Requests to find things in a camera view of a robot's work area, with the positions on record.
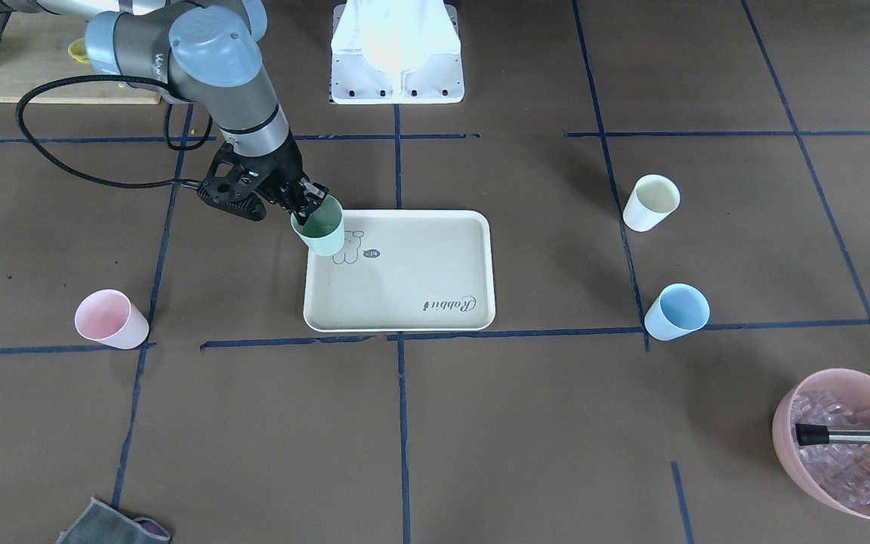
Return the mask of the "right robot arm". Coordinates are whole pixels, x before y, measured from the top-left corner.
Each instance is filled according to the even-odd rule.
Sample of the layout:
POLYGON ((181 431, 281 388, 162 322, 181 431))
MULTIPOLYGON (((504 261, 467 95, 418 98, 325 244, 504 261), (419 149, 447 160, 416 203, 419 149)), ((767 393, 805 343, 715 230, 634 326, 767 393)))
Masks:
POLYGON ((158 91, 170 104, 201 104, 224 144, 207 175, 184 185, 218 210, 261 221, 265 205, 304 226, 328 190, 310 181, 258 41, 260 1, 0 1, 0 14, 69 15, 87 22, 96 82, 158 91))

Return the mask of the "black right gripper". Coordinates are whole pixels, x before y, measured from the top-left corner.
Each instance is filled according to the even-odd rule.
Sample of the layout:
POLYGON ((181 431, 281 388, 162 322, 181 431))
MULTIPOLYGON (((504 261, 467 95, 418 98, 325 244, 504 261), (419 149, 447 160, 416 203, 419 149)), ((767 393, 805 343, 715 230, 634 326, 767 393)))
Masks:
POLYGON ((197 196, 208 206, 250 221, 263 220, 265 204, 272 203, 291 213, 298 226, 304 226, 329 190, 310 181, 302 158, 293 134, 287 135, 279 148, 260 157, 239 155, 232 144, 222 144, 196 190, 197 196))

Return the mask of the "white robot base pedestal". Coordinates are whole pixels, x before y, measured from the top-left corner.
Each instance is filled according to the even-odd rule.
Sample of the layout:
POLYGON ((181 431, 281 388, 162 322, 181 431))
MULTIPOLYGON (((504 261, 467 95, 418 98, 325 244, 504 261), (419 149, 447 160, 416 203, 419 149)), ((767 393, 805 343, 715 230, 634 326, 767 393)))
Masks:
POLYGON ((445 1, 346 1, 334 9, 329 47, 336 104, 464 99, 458 14, 445 1))

